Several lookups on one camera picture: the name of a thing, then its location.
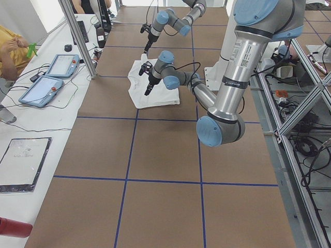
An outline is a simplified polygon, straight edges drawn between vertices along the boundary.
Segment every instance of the tablet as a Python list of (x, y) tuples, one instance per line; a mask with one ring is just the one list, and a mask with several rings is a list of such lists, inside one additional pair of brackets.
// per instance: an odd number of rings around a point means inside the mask
[(78, 64), (79, 55), (77, 54), (57, 54), (45, 75), (67, 79), (71, 77)]
[(19, 102), (36, 107), (44, 107), (62, 88), (63, 83), (62, 79), (41, 76), (19, 98)]

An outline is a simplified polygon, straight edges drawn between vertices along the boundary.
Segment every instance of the white table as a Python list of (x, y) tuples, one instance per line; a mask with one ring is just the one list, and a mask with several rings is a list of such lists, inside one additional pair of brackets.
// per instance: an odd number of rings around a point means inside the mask
[[(91, 25), (92, 22), (96, 22), (96, 18), (92, 18), (94, 15), (79, 14), (76, 15), (77, 20), (83, 20), (86, 31), (88, 31), (89, 43), (86, 43), (87, 49), (92, 49), (97, 45), (95, 28)], [(64, 51), (65, 44), (72, 44), (72, 51), (66, 53)], [(37, 52), (38, 56), (35, 56), (23, 73), (28, 72), (34, 68), (38, 68), (45, 63), (51, 63), (56, 54), (80, 54), (76, 45), (73, 45), (70, 28), (67, 23), (63, 24), (56, 31), (51, 33), (42, 47)], [(15, 86), (31, 86), (32, 82), (29, 78), (37, 71), (29, 73), (27, 76), (19, 78)], [(78, 88), (74, 97), (69, 102), (68, 106), (64, 109), (57, 109), (53, 107), (36, 108), (36, 107), (22, 107), (14, 106), (8, 108), (16, 117), (17, 121), (13, 124), (22, 127), (27, 130), (46, 130), (46, 129), (71, 129), (77, 116), (79, 107), (82, 104), (85, 93), (87, 91), (89, 80), (91, 77), (88, 71), (84, 67), (77, 77), (73, 80), (76, 84), (69, 83), (49, 103), (59, 107), (65, 106), (75, 90)], [(16, 104), (18, 99), (23, 95), (24, 88), (14, 88), (9, 92)], [(11, 99), (6, 97), (2, 104), (4, 106), (12, 106)], [(7, 149), (8, 144), (12, 138), (36, 138), (36, 137), (51, 137), (52, 143), (46, 159), (44, 161), (39, 179), (37, 181), (34, 192), (31, 193), (10, 193), (0, 194), (0, 217), (13, 219), (17, 221), (27, 222), (34, 224), (38, 212), (40, 210), (42, 201), (46, 195), (47, 189), (50, 185), (52, 177), (54, 175), (57, 164), (60, 160), (67, 139), (69, 137), (70, 130), (66, 131), (44, 131), (44, 132), (26, 132), (16, 127), (8, 126), (0, 122), (0, 156), (2, 157)], [(13, 238), (0, 236), (0, 247), (5, 248), (20, 248), (24, 247), (27, 238)]]

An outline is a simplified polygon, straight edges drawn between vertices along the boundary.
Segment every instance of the red cylinder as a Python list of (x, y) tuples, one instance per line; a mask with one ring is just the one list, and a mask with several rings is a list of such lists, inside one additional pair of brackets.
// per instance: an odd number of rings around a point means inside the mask
[(30, 235), (32, 225), (29, 223), (0, 218), (0, 235), (26, 238)]

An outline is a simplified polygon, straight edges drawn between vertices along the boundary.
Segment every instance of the white robotic arm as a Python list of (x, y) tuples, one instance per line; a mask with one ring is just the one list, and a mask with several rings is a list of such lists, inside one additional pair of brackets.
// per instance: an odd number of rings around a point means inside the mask
[(166, 25), (172, 26), (181, 35), (186, 36), (190, 32), (193, 22), (205, 13), (206, 0), (183, 0), (183, 2), (192, 10), (182, 19), (176, 16), (173, 9), (166, 9), (157, 14), (152, 25), (143, 24), (140, 33), (148, 32), (148, 42), (144, 53), (147, 53), (152, 44), (158, 40)]
[(237, 0), (237, 38), (217, 95), (197, 74), (176, 71), (174, 56), (168, 51), (160, 54), (154, 67), (142, 67), (140, 74), (149, 74), (149, 92), (161, 79), (168, 89), (188, 86), (207, 109), (207, 116), (197, 122), (197, 134), (203, 144), (213, 147), (237, 141), (245, 132), (237, 109), (256, 64), (268, 42), (296, 38), (302, 33), (304, 10), (304, 0)]

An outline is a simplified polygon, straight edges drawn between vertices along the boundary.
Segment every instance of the green object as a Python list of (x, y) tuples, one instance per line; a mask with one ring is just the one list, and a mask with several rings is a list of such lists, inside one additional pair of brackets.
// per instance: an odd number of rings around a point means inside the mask
[(27, 51), (26, 57), (31, 58), (32, 52), (34, 52), (37, 56), (36, 45), (37, 43), (33, 43), (29, 45), (29, 49)]

